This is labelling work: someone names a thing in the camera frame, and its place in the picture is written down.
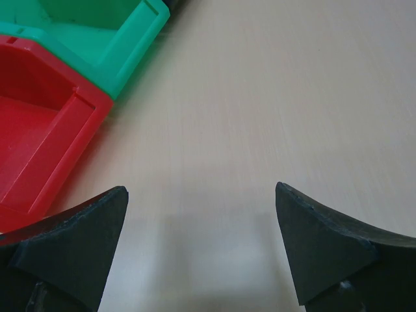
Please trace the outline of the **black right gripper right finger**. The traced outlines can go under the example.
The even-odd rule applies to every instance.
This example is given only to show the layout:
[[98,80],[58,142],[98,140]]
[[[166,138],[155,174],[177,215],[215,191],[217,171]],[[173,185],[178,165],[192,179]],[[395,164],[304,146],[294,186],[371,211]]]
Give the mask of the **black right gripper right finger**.
[[415,238],[366,224],[282,182],[276,213],[306,311],[415,310]]

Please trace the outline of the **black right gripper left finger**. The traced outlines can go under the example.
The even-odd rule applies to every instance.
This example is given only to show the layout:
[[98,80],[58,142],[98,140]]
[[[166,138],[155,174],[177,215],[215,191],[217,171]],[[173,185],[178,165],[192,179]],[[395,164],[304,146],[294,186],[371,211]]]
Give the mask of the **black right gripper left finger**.
[[97,311],[128,201],[124,186],[113,187],[1,234],[1,310]]

